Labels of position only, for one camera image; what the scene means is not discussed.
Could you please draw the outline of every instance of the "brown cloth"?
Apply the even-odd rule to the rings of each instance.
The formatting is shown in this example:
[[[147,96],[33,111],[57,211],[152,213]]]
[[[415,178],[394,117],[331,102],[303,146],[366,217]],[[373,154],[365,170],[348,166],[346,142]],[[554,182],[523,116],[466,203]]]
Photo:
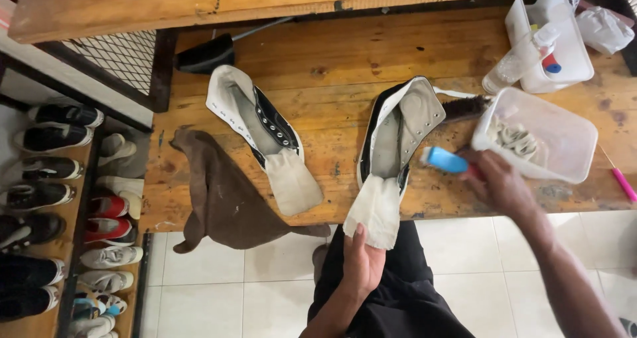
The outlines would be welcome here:
[[[183,228],[183,241],[173,247],[187,253],[203,236],[232,247],[249,249],[284,236],[327,237],[329,226],[289,226],[259,195],[256,187],[207,132],[176,130],[170,145],[190,163],[192,213]]]

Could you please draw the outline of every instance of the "red sneaker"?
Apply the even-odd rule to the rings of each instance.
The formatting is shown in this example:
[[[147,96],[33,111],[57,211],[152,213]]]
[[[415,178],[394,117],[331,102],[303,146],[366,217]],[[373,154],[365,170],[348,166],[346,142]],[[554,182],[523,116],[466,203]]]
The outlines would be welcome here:
[[[92,217],[114,219],[128,213],[129,202],[117,195],[94,196],[89,204]]]
[[[101,217],[88,219],[84,242],[87,244],[96,241],[108,243],[108,240],[128,235],[131,229],[132,224],[128,219]]]

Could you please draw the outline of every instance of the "plastic container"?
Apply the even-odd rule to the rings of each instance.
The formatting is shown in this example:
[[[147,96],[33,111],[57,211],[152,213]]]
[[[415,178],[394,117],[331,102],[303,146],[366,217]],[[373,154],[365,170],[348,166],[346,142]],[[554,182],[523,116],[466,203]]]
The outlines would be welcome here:
[[[570,6],[568,0],[537,0],[530,5],[525,5],[523,0],[515,0],[505,19],[511,46],[530,33],[531,24],[537,24],[542,28],[548,23],[551,8],[558,5]],[[595,74],[573,14],[569,13],[567,18],[559,23],[559,27],[562,34],[555,41],[553,56],[562,66],[562,70],[559,73],[547,74],[541,63],[534,65],[520,79],[522,89],[526,92],[555,92],[589,80]]]
[[[553,53],[555,40],[561,31],[555,24],[546,24],[527,33],[482,79],[482,87],[491,94],[510,87],[544,58]]]
[[[494,115],[509,126],[522,124],[535,137],[537,152],[529,161],[489,139],[487,128]],[[482,114],[471,146],[497,152],[526,177],[579,184],[589,175],[597,139],[597,128],[585,118],[509,87],[501,90]]]

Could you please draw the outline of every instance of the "tiled floor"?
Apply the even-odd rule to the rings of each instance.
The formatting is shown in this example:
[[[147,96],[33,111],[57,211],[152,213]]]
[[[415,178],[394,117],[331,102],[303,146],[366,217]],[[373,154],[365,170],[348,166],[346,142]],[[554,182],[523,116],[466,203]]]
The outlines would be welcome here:
[[[550,215],[617,313],[637,321],[637,211]],[[530,248],[507,217],[417,221],[434,286],[478,337],[562,337]],[[306,325],[310,256],[325,239],[293,233],[237,251],[181,233],[154,237],[142,338],[286,338]]]

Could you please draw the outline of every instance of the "hand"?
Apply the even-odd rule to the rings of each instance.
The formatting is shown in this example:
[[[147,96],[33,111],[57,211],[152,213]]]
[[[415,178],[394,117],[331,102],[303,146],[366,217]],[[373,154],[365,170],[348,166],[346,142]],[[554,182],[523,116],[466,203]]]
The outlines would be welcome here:
[[[354,237],[345,236],[343,280],[341,285],[362,302],[378,287],[385,267],[384,249],[365,244],[367,228],[359,222]]]
[[[524,179],[500,155],[491,150],[468,150],[463,156],[482,172],[480,179],[470,171],[459,175],[478,200],[510,217],[518,226],[525,226],[525,222],[535,220],[538,214],[543,215]]]

